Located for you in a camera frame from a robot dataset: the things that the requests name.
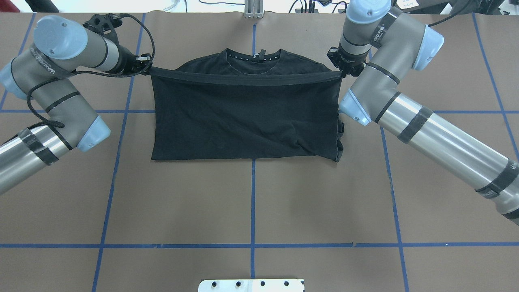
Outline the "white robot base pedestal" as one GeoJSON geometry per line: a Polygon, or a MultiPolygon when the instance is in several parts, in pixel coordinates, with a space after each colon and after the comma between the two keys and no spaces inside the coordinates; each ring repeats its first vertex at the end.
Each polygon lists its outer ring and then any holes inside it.
{"type": "Polygon", "coordinates": [[[304,292],[303,279],[206,279],[199,292],[304,292]]]}

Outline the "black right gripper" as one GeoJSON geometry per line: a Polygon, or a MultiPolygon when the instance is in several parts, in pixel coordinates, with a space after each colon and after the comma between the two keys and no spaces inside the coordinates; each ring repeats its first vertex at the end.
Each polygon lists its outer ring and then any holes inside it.
{"type": "Polygon", "coordinates": [[[341,77],[347,75],[358,77],[365,68],[365,52],[359,55],[346,52],[342,47],[331,47],[327,52],[334,67],[341,72],[341,77]]]}

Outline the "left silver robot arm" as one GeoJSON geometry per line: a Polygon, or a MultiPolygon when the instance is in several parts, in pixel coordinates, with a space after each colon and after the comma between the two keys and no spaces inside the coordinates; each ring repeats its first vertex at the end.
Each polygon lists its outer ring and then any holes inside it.
{"type": "Polygon", "coordinates": [[[39,122],[1,145],[1,194],[77,148],[86,152],[111,130],[71,83],[80,74],[146,75],[154,52],[137,55],[119,44],[116,28],[128,13],[93,15],[84,24],[46,15],[33,44],[1,70],[1,84],[23,99],[39,122]]]}

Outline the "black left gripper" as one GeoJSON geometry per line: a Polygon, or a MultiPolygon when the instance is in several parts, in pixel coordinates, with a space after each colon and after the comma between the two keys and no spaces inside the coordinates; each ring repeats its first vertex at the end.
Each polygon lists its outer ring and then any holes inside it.
{"type": "Polygon", "coordinates": [[[135,16],[128,13],[95,14],[83,27],[102,37],[105,44],[105,56],[98,65],[92,67],[102,75],[147,75],[152,64],[152,53],[137,55],[119,43],[116,28],[122,26],[122,19],[131,18],[143,28],[150,40],[148,28],[135,16]]]}

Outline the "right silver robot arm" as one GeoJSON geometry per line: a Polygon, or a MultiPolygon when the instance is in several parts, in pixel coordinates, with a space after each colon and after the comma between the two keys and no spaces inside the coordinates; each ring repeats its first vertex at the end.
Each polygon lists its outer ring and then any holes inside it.
{"type": "Polygon", "coordinates": [[[443,35],[389,0],[350,1],[339,44],[328,51],[342,76],[355,78],[339,110],[389,131],[518,224],[518,162],[401,91],[401,82],[411,71],[424,70],[443,44],[443,35]]]}

